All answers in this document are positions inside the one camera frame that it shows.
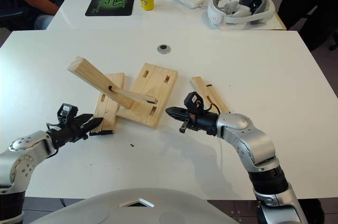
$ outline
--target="chair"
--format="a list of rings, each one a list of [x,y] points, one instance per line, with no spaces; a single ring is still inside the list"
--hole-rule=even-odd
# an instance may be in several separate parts
[[[0,27],[5,27],[9,31],[32,30],[33,24],[28,23],[26,16],[29,9],[19,7],[15,9],[0,9]]]
[[[336,31],[336,33],[333,34],[333,40],[336,44],[332,44],[328,49],[330,51],[334,51],[335,49],[338,48],[338,31]]]
[[[28,14],[28,8],[19,7],[15,9],[0,10],[0,27],[5,27],[9,31],[30,30],[33,26],[29,25],[25,16]]]
[[[304,16],[304,18],[308,19],[311,16],[311,14],[307,14]],[[330,51],[334,51],[335,49],[338,48],[338,30],[333,34],[333,40],[335,42],[335,44],[332,44],[328,49]]]

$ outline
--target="jeans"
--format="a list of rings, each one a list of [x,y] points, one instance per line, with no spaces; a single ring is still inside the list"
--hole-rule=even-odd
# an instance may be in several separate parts
[[[299,31],[310,51],[319,47],[338,29],[338,0],[283,0],[278,15],[289,29],[314,10]]]
[[[63,0],[57,0],[55,2],[55,4],[57,6],[61,6],[62,5]],[[40,14],[34,22],[34,29],[35,30],[46,30],[48,25],[51,23],[52,19],[53,19],[53,15],[49,15],[49,14]]]

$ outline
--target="wooden block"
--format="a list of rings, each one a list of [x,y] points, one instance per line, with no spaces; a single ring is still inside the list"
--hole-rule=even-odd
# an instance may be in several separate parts
[[[221,112],[230,113],[227,106],[223,103],[220,96],[217,94],[216,90],[212,85],[205,85],[201,77],[192,77],[191,83],[194,86],[197,93],[203,98],[205,108],[209,108],[211,103],[217,105]],[[212,106],[211,112],[217,113],[217,109]]]
[[[68,71],[92,85],[101,93],[119,103],[121,106],[127,109],[131,107],[134,100],[130,97],[122,96],[109,90],[109,86],[112,86],[114,89],[119,89],[119,87],[112,83],[111,80],[109,80],[102,72],[89,63],[89,61],[85,58],[76,57],[68,67]]]
[[[176,78],[177,71],[153,64],[144,64],[131,91],[155,97],[157,104],[152,105],[134,100],[130,109],[120,107],[117,116],[156,128],[174,87]]]
[[[106,77],[119,88],[123,88],[125,81],[124,73],[106,74]],[[118,108],[119,104],[117,102],[100,92],[93,117],[103,117],[104,119],[98,127],[90,131],[89,135],[114,134]]]

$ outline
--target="white tabletop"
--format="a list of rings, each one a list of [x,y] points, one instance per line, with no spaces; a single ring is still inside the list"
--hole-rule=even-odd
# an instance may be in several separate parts
[[[49,30],[67,29],[114,29],[114,30],[282,30],[285,29],[277,16],[267,23],[252,25],[221,24],[209,22],[206,9],[189,9],[175,0],[155,0],[155,9],[145,11],[139,0],[134,0],[131,16],[85,16],[91,0],[65,0],[50,23]]]
[[[163,43],[172,49],[167,55],[156,50]],[[182,107],[194,90],[190,78],[201,76],[233,113],[269,135],[298,197],[338,196],[338,100],[297,32],[23,31],[11,34],[0,56],[0,151],[46,130],[63,102],[93,113],[97,90],[67,71],[76,56],[103,73],[124,72],[126,89],[147,62],[179,73],[167,107]],[[202,131],[181,134],[181,124],[167,114],[156,130],[118,119],[114,135],[69,143],[41,163],[26,195],[87,198],[155,187],[204,199],[253,199],[236,151]]]

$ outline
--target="black cable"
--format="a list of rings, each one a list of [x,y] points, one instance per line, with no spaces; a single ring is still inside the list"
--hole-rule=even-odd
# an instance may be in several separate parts
[[[218,115],[221,114],[220,109],[217,107],[216,104],[214,104],[214,103],[212,103],[212,102],[210,102],[210,107],[209,107],[208,109],[206,109],[205,112],[208,112],[209,110],[211,110],[212,106],[214,106],[214,107],[216,108],[216,110],[217,110],[217,112],[218,112]]]
[[[64,199],[60,199],[60,201],[61,201],[61,204],[63,205],[63,207],[66,207]]]
[[[59,152],[59,149],[57,149],[57,151],[56,151],[54,154],[52,154],[51,156],[48,156],[46,159],[48,159],[48,158],[50,158],[50,157],[53,157],[53,156],[56,155],[58,152]]]
[[[214,107],[216,108],[216,110],[217,110],[217,112],[218,112],[218,115],[221,114],[221,111],[220,111],[220,109],[217,107],[216,104],[211,104],[211,106],[214,106]]]
[[[47,128],[48,128],[48,130],[50,129],[50,126],[60,126],[60,123],[58,123],[58,124],[50,124],[50,123],[46,123],[46,125],[47,125]]]

